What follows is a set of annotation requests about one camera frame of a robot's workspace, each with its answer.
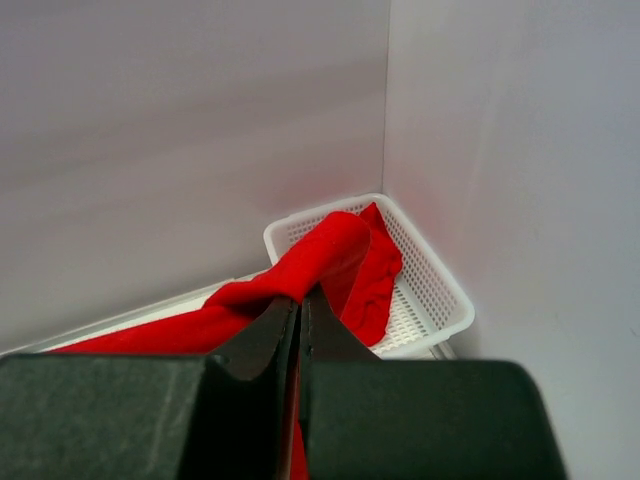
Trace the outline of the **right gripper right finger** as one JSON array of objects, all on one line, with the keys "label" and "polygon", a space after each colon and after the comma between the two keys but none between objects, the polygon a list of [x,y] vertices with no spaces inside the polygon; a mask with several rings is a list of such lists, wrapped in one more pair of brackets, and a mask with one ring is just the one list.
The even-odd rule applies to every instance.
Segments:
[{"label": "right gripper right finger", "polygon": [[313,479],[563,479],[543,399],[518,364],[383,360],[322,290],[301,310],[300,424]]}]

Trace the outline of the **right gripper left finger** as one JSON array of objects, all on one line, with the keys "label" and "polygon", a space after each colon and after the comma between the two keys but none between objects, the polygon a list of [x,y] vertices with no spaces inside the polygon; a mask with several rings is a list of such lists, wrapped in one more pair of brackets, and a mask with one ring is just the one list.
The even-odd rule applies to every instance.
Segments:
[{"label": "right gripper left finger", "polygon": [[278,298],[214,351],[1,361],[5,479],[285,479],[297,305]]}]

